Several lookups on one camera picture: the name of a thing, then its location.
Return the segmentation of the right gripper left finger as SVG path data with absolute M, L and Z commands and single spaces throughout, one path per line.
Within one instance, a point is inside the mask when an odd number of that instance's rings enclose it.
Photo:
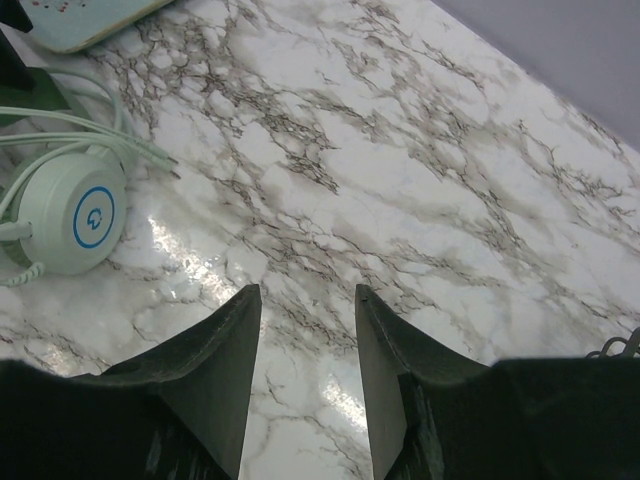
M 99 375 L 1 364 L 5 479 L 235 479 L 261 320 L 242 288 L 209 317 Z

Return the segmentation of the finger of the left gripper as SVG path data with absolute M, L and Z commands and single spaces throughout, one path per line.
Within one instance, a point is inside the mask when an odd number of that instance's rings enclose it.
M 0 1 L 0 21 L 2 25 L 22 33 L 29 33 L 33 29 L 29 16 L 18 0 Z M 19 54 L 4 33 L 1 33 L 0 41 L 1 86 L 21 91 L 32 91 L 35 87 L 35 80 Z

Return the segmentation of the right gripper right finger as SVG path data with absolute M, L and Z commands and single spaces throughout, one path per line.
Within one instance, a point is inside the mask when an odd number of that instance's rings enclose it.
M 635 479 L 639 357 L 477 363 L 368 286 L 355 320 L 378 479 Z

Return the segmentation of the mint green wired headphones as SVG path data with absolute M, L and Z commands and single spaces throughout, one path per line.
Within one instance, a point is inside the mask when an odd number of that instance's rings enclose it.
M 54 120 L 68 131 L 4 135 L 4 147 L 36 146 L 1 189 L 1 249 L 22 272 L 1 281 L 13 288 L 44 274 L 75 275 L 104 261 L 122 235 L 126 185 L 138 159 L 172 171 L 170 155 L 137 136 L 120 96 L 83 75 L 91 88 L 66 86 L 61 68 L 26 70 L 30 90 L 2 86 L 1 123 Z

